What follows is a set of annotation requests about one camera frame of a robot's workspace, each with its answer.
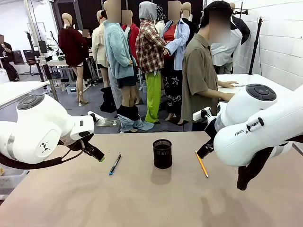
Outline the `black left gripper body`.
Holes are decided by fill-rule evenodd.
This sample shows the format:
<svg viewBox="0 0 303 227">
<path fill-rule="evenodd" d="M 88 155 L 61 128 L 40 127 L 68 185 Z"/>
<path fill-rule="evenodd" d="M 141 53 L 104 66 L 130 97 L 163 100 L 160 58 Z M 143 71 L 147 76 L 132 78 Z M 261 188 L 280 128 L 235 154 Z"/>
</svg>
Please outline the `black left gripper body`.
<svg viewBox="0 0 303 227">
<path fill-rule="evenodd" d="M 70 150 L 79 151 L 82 149 L 86 150 L 86 149 L 92 147 L 92 145 L 90 144 L 89 141 L 92 139 L 93 136 L 94 136 L 94 133 L 75 141 L 73 144 L 70 145 Z"/>
</svg>

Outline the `person's left hand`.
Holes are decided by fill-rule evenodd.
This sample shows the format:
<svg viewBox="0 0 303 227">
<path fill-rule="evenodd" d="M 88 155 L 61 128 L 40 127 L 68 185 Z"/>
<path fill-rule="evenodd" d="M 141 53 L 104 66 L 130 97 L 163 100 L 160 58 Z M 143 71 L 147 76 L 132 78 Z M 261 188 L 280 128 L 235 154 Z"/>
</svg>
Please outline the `person's left hand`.
<svg viewBox="0 0 303 227">
<path fill-rule="evenodd" d="M 223 88 L 232 88 L 238 84 L 236 81 L 217 81 L 218 85 Z"/>
</svg>

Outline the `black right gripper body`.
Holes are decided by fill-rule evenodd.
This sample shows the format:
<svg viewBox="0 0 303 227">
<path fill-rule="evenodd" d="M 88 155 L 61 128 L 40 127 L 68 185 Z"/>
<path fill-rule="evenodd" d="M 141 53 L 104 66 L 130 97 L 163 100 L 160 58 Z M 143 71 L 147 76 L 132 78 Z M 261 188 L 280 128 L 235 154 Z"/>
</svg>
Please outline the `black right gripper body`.
<svg viewBox="0 0 303 227">
<path fill-rule="evenodd" d="M 216 122 L 216 117 L 213 119 L 208 119 L 207 120 L 207 126 L 205 128 L 206 134 L 211 138 L 211 140 L 214 140 L 217 131 L 215 129 L 215 122 Z"/>
</svg>

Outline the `person's right hand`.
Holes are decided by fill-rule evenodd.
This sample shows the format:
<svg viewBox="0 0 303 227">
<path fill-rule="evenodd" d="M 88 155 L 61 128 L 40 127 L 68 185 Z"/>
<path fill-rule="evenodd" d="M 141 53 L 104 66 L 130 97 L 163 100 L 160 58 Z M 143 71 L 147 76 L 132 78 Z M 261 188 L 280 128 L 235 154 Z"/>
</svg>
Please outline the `person's right hand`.
<svg viewBox="0 0 303 227">
<path fill-rule="evenodd" d="M 222 92 L 221 96 L 220 96 L 220 99 L 229 102 L 234 95 L 235 95 L 234 93 L 224 93 L 224 92 Z"/>
</svg>

